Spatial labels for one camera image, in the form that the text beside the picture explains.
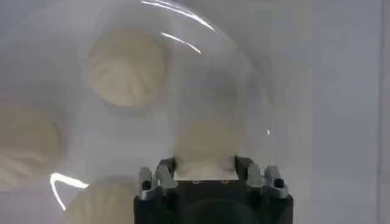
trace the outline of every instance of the black mechanical part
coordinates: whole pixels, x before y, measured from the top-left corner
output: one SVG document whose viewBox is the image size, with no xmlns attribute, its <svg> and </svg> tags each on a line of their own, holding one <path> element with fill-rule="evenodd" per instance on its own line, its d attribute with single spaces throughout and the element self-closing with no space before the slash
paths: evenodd
<svg viewBox="0 0 390 224">
<path fill-rule="evenodd" d="M 134 199 L 135 224 L 293 224 L 294 200 L 277 167 L 262 176 L 251 159 L 236 157 L 238 180 L 193 183 L 173 180 L 175 163 L 160 162 L 152 198 Z"/>
</svg>

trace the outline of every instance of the clear plastic dome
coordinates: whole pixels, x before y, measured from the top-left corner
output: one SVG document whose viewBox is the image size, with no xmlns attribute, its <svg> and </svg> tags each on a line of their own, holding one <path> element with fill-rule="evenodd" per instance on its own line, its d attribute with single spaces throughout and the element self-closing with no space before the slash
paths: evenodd
<svg viewBox="0 0 390 224">
<path fill-rule="evenodd" d="M 115 29 L 142 31 L 166 49 L 166 88 L 145 107 L 110 105 L 88 84 L 89 50 Z M 180 5 L 62 0 L 3 36 L 0 51 L 2 105 L 30 106 L 54 120 L 64 148 L 62 174 L 87 182 L 136 175 L 170 156 L 178 133 L 205 119 L 236 127 L 242 155 L 269 150 L 261 76 L 229 37 Z"/>
</svg>

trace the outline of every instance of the white backdrop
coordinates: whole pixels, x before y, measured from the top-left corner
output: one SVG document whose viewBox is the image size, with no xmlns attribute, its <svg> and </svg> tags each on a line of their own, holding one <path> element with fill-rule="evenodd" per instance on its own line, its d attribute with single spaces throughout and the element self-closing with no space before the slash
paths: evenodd
<svg viewBox="0 0 390 224">
<path fill-rule="evenodd" d="M 51 1 L 0 0 L 0 35 Z M 381 1 L 179 2 L 226 31 L 262 72 L 276 143 L 255 159 L 280 166 L 296 223 L 376 223 Z M 46 180 L 0 193 L 4 224 L 58 223 L 61 213 Z"/>
</svg>

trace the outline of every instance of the white surface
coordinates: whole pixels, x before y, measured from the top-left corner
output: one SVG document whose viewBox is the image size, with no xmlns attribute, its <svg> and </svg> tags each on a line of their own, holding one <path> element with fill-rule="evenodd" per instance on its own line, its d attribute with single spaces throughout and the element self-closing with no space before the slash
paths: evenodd
<svg viewBox="0 0 390 224">
<path fill-rule="evenodd" d="M 23 16 L 10 12 L 23 12 L 21 2 L 2 0 L 1 28 L 20 22 Z M 380 0 L 187 4 L 224 29 L 263 71 L 276 143 L 273 153 L 250 154 L 282 168 L 296 198 L 296 223 L 376 223 Z M 58 223 L 61 209 L 43 185 L 0 194 L 2 222 Z M 48 209 L 52 217 L 42 215 Z"/>
<path fill-rule="evenodd" d="M 379 154 L 379 224 L 390 223 L 390 1 L 383 1 Z"/>
</svg>

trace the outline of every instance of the white dough ball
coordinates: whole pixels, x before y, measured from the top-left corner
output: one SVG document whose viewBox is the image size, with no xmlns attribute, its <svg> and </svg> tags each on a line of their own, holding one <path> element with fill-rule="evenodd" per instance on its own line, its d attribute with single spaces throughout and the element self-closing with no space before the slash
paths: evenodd
<svg viewBox="0 0 390 224">
<path fill-rule="evenodd" d="M 0 108 L 0 191 L 48 174 L 59 157 L 59 137 L 50 121 L 22 108 Z"/>
<path fill-rule="evenodd" d="M 133 224 L 135 188 L 100 181 L 88 186 L 66 207 L 63 224 Z"/>
<path fill-rule="evenodd" d="M 229 125 L 201 121 L 188 126 L 174 148 L 181 179 L 214 180 L 234 176 L 239 134 Z"/>
<path fill-rule="evenodd" d="M 131 30 L 98 39 L 88 63 L 95 93 L 117 106 L 149 102 L 165 83 L 163 50 L 148 36 Z"/>
</svg>

